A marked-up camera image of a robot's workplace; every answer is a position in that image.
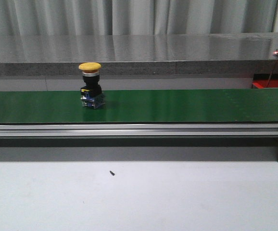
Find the red plastic bin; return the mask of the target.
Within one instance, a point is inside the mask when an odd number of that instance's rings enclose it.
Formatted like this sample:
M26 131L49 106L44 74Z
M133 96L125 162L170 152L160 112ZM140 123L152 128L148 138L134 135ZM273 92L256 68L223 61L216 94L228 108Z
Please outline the red plastic bin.
M278 74L255 74L253 76L252 88L278 88Z

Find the grey stone counter slab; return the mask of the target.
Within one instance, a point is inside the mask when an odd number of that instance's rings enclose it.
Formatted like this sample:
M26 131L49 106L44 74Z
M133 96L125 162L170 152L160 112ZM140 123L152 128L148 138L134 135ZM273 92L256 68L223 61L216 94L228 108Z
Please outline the grey stone counter slab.
M0 36L0 77L278 74L278 33Z

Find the green conveyor belt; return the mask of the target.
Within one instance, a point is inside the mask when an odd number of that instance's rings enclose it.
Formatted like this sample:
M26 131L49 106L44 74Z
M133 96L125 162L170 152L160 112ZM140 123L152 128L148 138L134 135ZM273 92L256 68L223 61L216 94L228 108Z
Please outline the green conveyor belt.
M0 124L277 123L278 89L109 90L83 107L78 91L2 91Z

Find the aluminium conveyor side rail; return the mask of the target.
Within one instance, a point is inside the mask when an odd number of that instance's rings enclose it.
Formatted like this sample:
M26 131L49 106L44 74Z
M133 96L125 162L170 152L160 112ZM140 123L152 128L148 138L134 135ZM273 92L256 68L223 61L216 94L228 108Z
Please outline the aluminium conveyor side rail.
M0 137L278 136L278 123L0 125Z

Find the grey pleated curtain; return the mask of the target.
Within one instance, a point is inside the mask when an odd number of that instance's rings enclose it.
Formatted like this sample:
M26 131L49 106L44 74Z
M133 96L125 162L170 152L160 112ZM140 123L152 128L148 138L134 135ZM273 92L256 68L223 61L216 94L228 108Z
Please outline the grey pleated curtain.
M0 36L271 32L276 0L0 0Z

